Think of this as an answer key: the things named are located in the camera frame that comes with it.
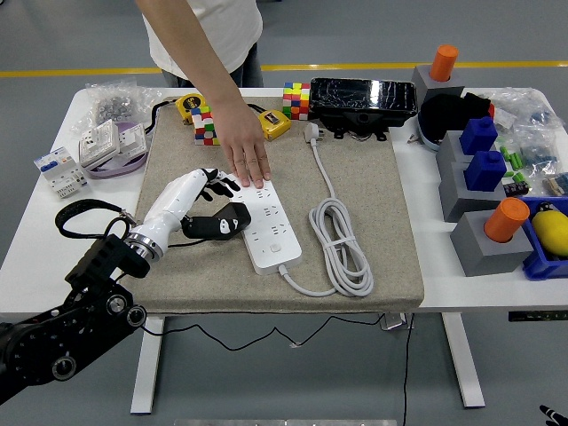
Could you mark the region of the person's right hand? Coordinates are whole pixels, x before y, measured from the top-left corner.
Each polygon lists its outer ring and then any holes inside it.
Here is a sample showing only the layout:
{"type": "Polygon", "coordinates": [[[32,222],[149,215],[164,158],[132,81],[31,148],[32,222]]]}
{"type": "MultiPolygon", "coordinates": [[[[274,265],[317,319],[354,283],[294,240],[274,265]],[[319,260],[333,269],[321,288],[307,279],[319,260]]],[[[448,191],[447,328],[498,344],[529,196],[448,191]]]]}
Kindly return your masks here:
{"type": "Polygon", "coordinates": [[[213,110],[217,136],[225,157],[241,185],[262,188],[271,178],[260,121],[242,101],[213,110]]]}

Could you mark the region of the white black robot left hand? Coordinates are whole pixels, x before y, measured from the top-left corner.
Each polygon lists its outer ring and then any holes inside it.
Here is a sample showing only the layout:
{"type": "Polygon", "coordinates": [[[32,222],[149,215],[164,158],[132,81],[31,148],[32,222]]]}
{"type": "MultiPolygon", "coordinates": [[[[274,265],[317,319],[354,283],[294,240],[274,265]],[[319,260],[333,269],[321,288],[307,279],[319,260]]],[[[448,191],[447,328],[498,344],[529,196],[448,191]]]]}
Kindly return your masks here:
{"type": "Polygon", "coordinates": [[[233,175],[219,169],[197,169],[169,182],[147,212],[143,223],[134,227],[126,243],[143,258],[160,260],[168,250],[170,235],[182,228],[182,219],[202,195],[212,198],[205,189],[232,197],[241,187],[233,175]]]}

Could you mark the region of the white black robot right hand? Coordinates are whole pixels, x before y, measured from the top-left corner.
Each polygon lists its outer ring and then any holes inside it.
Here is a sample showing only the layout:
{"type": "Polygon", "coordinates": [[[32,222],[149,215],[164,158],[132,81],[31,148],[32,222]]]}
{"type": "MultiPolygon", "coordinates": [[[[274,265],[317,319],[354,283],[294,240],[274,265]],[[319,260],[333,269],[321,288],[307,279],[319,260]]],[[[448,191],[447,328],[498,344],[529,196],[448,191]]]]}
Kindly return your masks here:
{"type": "Polygon", "coordinates": [[[548,426],[568,426],[568,418],[565,415],[558,413],[553,408],[540,405],[540,411],[547,416],[545,423],[548,426]]]}

